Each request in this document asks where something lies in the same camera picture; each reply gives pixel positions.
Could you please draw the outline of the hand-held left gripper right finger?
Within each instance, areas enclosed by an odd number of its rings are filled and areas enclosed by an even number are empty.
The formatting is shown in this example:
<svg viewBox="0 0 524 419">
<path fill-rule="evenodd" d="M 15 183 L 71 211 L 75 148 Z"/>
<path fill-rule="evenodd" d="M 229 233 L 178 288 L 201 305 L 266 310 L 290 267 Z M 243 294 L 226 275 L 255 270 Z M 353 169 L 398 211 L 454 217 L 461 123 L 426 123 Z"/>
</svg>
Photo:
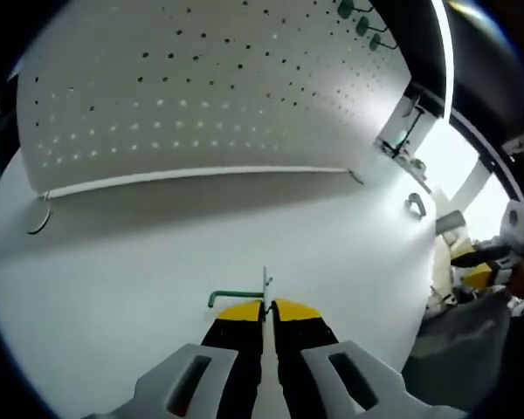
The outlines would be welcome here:
<svg viewBox="0 0 524 419">
<path fill-rule="evenodd" d="M 272 302 L 278 377 L 292 418 L 464 418 L 411 395 L 402 375 L 351 340 L 338 341 L 320 312 Z"/>
</svg>

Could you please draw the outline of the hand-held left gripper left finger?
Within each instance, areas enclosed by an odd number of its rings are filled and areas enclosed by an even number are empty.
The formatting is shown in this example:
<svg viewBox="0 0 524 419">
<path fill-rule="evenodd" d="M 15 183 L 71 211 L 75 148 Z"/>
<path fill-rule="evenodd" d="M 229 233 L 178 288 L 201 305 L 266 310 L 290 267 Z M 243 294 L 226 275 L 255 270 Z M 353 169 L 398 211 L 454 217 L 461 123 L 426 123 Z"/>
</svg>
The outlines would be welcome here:
<svg viewBox="0 0 524 419">
<path fill-rule="evenodd" d="M 199 345 L 187 344 L 136 382 L 110 418 L 250 418 L 261 381 L 264 304 L 224 309 Z"/>
</svg>

